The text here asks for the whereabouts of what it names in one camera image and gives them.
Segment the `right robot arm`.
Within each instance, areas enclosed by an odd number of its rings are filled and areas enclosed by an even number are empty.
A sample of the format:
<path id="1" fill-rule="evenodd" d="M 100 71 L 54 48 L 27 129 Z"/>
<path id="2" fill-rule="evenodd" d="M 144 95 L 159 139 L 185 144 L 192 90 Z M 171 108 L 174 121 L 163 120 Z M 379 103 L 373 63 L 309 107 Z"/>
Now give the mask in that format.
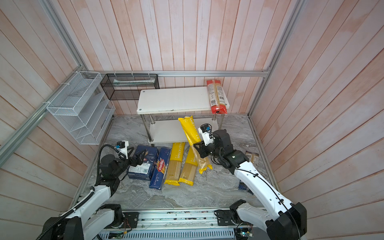
<path id="1" fill-rule="evenodd" d="M 271 240 L 299 240 L 307 233 L 307 209 L 278 192 L 243 152 L 234 149 L 226 130 L 213 131 L 209 124 L 204 124 L 198 131 L 203 140 L 194 144 L 194 148 L 200 157 L 210 156 L 215 164 L 229 170 L 265 207 L 262 211 L 245 201 L 237 201 L 232 205 L 232 214 L 240 223 L 265 231 Z"/>

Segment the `red spaghetti package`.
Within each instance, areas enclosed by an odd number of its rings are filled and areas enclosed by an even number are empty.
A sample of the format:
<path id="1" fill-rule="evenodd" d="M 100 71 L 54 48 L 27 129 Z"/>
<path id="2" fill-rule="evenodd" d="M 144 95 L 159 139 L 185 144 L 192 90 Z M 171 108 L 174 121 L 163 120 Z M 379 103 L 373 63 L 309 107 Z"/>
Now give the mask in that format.
<path id="1" fill-rule="evenodd" d="M 213 114 L 227 114 L 224 90 L 220 80 L 207 80 L 211 112 Z"/>

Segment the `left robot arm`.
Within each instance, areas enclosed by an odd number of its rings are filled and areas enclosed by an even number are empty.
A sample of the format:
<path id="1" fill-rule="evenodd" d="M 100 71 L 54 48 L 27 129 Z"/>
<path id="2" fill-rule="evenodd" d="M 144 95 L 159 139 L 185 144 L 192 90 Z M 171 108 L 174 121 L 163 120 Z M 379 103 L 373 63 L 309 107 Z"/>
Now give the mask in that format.
<path id="1" fill-rule="evenodd" d="M 98 156 L 96 184 L 75 206 L 59 217 L 49 218 L 39 240 L 92 240 L 106 227 L 126 228 L 129 226 L 119 204 L 105 202 L 117 191 L 123 174 L 129 167 L 143 164 L 145 150 L 133 152 L 127 141 L 108 145 L 115 155 Z"/>

